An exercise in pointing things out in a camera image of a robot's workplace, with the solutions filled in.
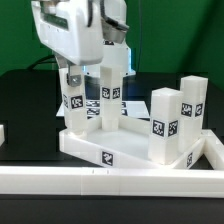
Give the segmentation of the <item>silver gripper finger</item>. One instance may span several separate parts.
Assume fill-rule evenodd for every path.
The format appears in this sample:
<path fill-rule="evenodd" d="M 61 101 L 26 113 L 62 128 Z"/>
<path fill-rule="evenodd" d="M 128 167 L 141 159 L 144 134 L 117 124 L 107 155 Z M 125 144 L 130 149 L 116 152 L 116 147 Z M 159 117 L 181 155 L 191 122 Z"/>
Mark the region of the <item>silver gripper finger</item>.
<path fill-rule="evenodd" d="M 82 68 L 80 66 L 68 66 L 67 83 L 71 87 L 78 87 L 82 84 Z"/>

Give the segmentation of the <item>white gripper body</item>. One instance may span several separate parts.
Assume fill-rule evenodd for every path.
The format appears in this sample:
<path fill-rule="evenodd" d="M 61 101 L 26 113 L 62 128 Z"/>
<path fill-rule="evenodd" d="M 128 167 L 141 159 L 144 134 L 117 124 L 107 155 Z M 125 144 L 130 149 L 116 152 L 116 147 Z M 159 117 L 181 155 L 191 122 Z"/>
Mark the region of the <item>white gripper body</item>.
<path fill-rule="evenodd" d="M 75 65 L 98 64 L 103 58 L 99 5 L 91 0 L 31 2 L 42 44 Z"/>

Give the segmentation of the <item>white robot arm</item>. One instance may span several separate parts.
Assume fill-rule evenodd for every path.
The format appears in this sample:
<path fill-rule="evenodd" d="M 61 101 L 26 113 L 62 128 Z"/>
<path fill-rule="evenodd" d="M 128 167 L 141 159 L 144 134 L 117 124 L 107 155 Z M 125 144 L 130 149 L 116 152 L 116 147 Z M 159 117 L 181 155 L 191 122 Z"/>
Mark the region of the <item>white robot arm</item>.
<path fill-rule="evenodd" d="M 131 73 L 125 0 L 31 0 L 31 9 L 40 42 L 60 68 L 78 66 L 93 79 L 102 66 Z"/>

